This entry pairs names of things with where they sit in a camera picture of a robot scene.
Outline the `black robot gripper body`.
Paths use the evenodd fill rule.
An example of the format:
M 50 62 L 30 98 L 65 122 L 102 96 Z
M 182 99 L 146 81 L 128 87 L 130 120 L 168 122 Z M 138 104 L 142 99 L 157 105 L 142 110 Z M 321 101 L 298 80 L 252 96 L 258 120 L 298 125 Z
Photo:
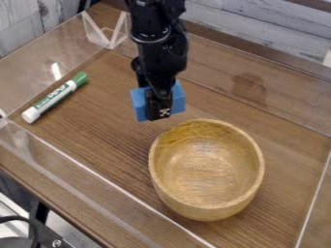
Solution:
M 138 86 L 149 86 L 154 94 L 168 94 L 176 75 L 186 68 L 186 29 L 181 25 L 156 30 L 134 26 L 130 38 L 138 49 L 130 64 Z

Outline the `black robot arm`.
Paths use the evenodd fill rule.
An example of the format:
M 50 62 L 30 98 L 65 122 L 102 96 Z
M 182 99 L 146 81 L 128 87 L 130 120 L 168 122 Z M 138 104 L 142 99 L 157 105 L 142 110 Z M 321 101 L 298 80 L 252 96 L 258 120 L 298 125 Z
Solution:
M 176 76 L 186 68 L 188 36 L 180 20 L 185 0 L 128 0 L 130 39 L 137 56 L 130 66 L 138 87 L 130 91 L 140 122 L 168 118 L 186 109 Z

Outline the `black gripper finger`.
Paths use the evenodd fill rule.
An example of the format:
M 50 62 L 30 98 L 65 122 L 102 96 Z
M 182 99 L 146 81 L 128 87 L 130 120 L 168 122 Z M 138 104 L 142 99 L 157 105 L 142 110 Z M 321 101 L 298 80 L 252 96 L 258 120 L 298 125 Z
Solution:
M 170 96 L 158 98 L 154 92 L 148 89 L 144 92 L 145 116 L 149 121 L 166 118 L 170 115 Z

